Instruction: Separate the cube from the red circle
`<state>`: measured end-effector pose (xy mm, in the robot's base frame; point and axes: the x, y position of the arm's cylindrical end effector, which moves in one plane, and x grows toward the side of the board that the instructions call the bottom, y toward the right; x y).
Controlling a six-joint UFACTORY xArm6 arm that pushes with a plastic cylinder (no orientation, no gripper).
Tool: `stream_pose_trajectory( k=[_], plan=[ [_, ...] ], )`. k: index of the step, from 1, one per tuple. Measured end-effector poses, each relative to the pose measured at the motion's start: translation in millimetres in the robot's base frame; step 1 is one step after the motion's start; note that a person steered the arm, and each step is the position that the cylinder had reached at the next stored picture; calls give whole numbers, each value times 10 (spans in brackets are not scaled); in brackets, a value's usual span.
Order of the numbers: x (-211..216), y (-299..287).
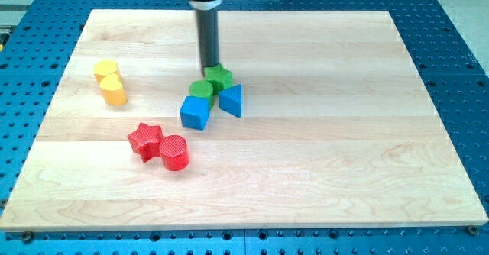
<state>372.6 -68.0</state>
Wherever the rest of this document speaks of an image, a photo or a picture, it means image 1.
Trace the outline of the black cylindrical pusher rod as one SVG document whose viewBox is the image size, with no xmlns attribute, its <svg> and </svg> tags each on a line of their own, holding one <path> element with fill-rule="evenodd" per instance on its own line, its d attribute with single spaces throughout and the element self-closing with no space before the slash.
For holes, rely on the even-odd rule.
<svg viewBox="0 0 489 255">
<path fill-rule="evenodd" d="M 219 27 L 216 9 L 196 10 L 199 56 L 202 73 L 219 64 Z"/>
</svg>

